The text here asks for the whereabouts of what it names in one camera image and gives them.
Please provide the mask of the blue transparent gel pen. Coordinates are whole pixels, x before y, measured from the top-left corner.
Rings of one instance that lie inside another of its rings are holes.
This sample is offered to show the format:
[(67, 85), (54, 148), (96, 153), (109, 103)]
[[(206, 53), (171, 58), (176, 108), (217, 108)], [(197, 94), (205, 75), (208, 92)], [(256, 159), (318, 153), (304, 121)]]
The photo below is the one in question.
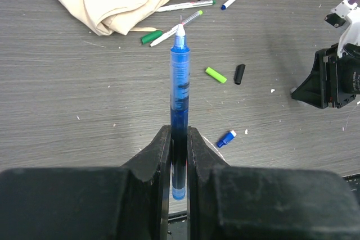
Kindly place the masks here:
[(182, 23), (175, 29), (170, 49), (170, 126), (172, 156), (172, 196), (182, 200), (186, 193), (187, 128), (190, 96), (191, 51)]

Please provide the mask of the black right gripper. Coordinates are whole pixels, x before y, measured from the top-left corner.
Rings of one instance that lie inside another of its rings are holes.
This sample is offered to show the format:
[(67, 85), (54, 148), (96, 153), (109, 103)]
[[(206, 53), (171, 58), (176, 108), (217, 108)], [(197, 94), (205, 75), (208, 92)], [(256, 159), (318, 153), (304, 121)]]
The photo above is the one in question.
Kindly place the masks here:
[(342, 108), (359, 95), (359, 45), (345, 44), (338, 55), (338, 45), (321, 49), (314, 55), (308, 77), (291, 98), (316, 108)]

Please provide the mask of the black pen cap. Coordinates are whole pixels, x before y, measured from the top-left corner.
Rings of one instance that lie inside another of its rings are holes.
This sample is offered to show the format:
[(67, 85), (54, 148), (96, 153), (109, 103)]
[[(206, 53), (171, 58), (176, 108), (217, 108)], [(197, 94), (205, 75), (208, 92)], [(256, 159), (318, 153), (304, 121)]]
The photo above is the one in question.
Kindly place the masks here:
[(234, 83), (235, 84), (237, 84), (237, 85), (241, 84), (245, 68), (246, 68), (245, 64), (240, 64), (236, 67), (235, 74), (234, 74)]

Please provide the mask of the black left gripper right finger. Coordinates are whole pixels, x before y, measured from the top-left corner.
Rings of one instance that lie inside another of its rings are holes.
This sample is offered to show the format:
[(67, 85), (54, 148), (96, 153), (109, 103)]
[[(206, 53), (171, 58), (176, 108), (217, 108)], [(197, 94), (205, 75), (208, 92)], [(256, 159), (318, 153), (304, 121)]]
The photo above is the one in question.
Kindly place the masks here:
[(359, 201), (323, 170), (230, 166), (187, 136), (189, 239), (358, 239)]

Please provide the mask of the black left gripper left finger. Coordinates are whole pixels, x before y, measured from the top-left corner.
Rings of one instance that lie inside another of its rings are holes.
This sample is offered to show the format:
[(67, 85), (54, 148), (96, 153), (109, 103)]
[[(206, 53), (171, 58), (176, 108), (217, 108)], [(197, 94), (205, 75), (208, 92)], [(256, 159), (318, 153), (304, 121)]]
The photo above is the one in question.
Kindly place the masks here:
[(166, 239), (170, 128), (122, 166), (1, 172), (2, 239)]

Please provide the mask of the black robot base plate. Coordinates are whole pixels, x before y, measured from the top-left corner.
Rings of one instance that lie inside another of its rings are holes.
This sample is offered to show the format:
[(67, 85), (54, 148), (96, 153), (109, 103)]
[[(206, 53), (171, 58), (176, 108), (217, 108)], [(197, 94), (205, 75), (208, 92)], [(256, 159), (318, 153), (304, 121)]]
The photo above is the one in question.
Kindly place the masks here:
[[(343, 179), (347, 182), (359, 203), (359, 173), (344, 176)], [(175, 212), (169, 215), (167, 239), (188, 239), (186, 211)]]

